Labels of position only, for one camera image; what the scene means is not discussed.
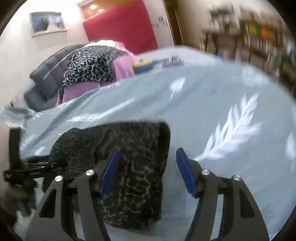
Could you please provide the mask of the black leopard print pants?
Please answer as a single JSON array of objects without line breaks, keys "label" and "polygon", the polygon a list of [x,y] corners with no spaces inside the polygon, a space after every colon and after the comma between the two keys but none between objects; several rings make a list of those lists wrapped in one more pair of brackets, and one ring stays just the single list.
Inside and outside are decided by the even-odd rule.
[{"label": "black leopard print pants", "polygon": [[119,149],[119,162],[110,192],[96,200],[103,220],[122,229],[147,230],[161,218],[163,181],[171,132],[166,123],[122,122],[63,133],[54,143],[50,161],[64,168],[48,174],[46,191],[57,175],[75,178]]}]

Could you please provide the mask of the dark grey quilted headboard cushion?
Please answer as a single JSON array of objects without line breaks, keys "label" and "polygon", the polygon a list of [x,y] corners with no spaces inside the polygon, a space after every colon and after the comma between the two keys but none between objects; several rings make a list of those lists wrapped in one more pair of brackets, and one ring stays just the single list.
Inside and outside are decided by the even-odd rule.
[{"label": "dark grey quilted headboard cushion", "polygon": [[75,44],[62,48],[30,73],[29,77],[35,86],[24,94],[30,109],[43,111],[55,107],[66,65],[73,53],[83,46]]}]

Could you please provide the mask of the grey leaf print bedspread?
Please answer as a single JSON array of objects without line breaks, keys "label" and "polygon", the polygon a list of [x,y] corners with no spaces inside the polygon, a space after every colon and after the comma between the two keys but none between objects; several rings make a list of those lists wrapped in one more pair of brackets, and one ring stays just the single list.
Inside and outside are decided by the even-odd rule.
[{"label": "grey leaf print bedspread", "polygon": [[168,124],[171,144],[161,220],[147,231],[108,226],[112,240],[185,239],[197,201],[177,168],[178,148],[218,176],[241,176],[270,239],[295,207],[295,99],[249,65],[197,54],[190,64],[125,79],[52,109],[2,108],[1,119],[23,129],[23,158],[48,155],[71,128],[116,121]]}]

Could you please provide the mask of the black white leopard garment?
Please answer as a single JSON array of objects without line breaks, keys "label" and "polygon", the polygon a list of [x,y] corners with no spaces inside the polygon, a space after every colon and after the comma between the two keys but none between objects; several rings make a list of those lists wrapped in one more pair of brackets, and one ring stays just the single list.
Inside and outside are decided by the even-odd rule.
[{"label": "black white leopard garment", "polygon": [[109,46],[88,46],[78,49],[69,59],[59,89],[59,98],[64,88],[83,82],[111,82],[114,72],[111,63],[127,52]]}]

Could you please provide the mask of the pink cloth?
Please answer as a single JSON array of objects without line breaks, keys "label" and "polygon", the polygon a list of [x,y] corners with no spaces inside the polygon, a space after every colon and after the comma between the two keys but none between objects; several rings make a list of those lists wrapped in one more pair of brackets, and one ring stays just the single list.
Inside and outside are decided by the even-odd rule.
[{"label": "pink cloth", "polygon": [[135,76],[132,64],[137,56],[123,42],[99,40],[74,51],[65,67],[56,106],[90,90]]}]

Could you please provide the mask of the yellow blue toy pot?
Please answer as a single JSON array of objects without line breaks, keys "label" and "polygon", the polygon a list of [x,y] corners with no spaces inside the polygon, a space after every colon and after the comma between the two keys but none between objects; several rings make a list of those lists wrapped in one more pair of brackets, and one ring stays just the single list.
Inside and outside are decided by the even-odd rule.
[{"label": "yellow blue toy pot", "polygon": [[158,59],[138,59],[133,62],[132,68],[135,74],[140,74],[152,70],[158,62]]}]

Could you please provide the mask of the wooden bookshelf with books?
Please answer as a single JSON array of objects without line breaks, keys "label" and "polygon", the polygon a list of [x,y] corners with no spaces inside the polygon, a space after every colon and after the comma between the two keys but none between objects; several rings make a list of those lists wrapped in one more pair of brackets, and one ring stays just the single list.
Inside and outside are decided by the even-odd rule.
[{"label": "wooden bookshelf with books", "polygon": [[224,59],[252,64],[284,85],[295,87],[295,38],[284,21],[270,13],[233,3],[209,4],[210,27],[203,47]]}]

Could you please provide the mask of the framed wall picture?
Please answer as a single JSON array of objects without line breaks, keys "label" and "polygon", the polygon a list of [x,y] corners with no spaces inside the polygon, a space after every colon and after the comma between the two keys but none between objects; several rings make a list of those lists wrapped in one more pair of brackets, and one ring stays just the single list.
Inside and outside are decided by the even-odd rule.
[{"label": "framed wall picture", "polygon": [[67,27],[59,12],[33,12],[30,13],[32,36],[67,31]]}]

